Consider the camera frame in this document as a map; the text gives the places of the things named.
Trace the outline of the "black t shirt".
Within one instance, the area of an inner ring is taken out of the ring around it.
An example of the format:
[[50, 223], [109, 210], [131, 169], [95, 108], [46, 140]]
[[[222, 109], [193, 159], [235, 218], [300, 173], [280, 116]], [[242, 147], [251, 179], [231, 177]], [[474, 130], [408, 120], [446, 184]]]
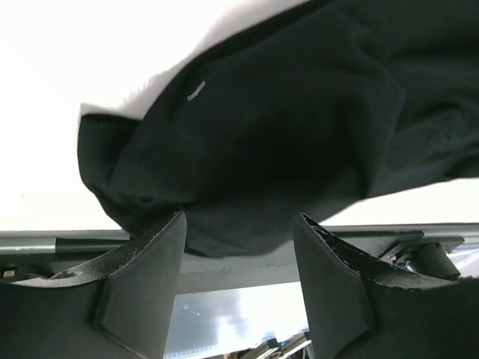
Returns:
[[134, 238], [268, 254], [293, 217], [478, 175], [478, 3], [308, 1], [189, 62], [141, 120], [86, 114], [79, 173]]

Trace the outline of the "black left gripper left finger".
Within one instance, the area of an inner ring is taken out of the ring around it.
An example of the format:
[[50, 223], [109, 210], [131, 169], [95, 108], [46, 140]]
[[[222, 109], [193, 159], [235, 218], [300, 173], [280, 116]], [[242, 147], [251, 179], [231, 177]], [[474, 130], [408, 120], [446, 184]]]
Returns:
[[50, 279], [1, 285], [1, 356], [161, 358], [186, 216]]

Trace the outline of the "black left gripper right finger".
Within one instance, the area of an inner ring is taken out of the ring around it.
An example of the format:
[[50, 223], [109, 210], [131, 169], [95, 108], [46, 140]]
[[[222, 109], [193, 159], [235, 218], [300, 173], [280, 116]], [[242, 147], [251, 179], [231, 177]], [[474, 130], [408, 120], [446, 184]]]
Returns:
[[478, 280], [461, 277], [439, 245], [422, 245], [404, 269], [307, 215], [293, 244], [317, 357], [478, 356]]

